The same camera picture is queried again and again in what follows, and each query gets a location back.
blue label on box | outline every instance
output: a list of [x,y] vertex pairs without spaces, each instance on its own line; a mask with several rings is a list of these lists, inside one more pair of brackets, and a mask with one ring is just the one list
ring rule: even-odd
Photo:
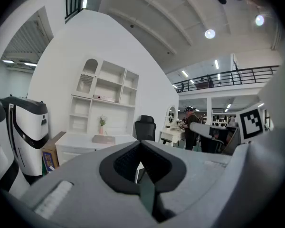
[[53,171],[50,169],[50,166],[54,167],[54,162],[53,162],[53,157],[51,153],[47,153],[47,152],[42,152],[43,154],[43,161],[44,161],[44,165],[46,166],[47,171]]

white robot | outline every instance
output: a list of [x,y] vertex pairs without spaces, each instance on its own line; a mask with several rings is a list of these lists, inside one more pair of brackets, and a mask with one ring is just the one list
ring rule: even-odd
[[0,103],[0,188],[19,199],[29,189],[7,138],[5,112]]
[[48,109],[43,102],[14,96],[0,99],[6,113],[9,140],[27,181],[42,177],[42,150],[49,140]]

qr code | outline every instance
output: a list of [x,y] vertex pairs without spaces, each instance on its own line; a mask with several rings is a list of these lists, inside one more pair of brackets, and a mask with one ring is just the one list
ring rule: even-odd
[[264,131],[261,117],[257,109],[240,114],[240,118],[244,139],[252,138]]

flower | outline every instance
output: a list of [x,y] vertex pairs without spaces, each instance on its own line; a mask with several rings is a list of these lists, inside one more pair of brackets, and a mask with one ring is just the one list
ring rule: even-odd
[[101,116],[99,117],[99,123],[100,123],[100,125],[101,125],[101,126],[105,125],[105,123],[106,123],[107,120],[108,120],[108,118],[107,118],[106,116],[101,115]]

table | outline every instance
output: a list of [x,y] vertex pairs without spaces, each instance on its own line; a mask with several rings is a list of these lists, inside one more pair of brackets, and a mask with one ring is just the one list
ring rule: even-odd
[[[131,135],[114,135],[115,145],[121,143],[128,143],[137,141]],[[92,142],[93,136],[87,134],[66,133],[56,143],[56,150],[58,156],[59,165],[69,161],[70,159],[88,152],[93,152],[114,146],[114,144],[95,143]],[[135,182],[137,182],[138,172],[143,169],[142,163],[139,164],[135,176]]]
[[179,140],[185,140],[185,132],[183,130],[163,130],[160,131],[160,141],[161,138],[171,140],[170,146],[173,146],[174,143],[177,143]]

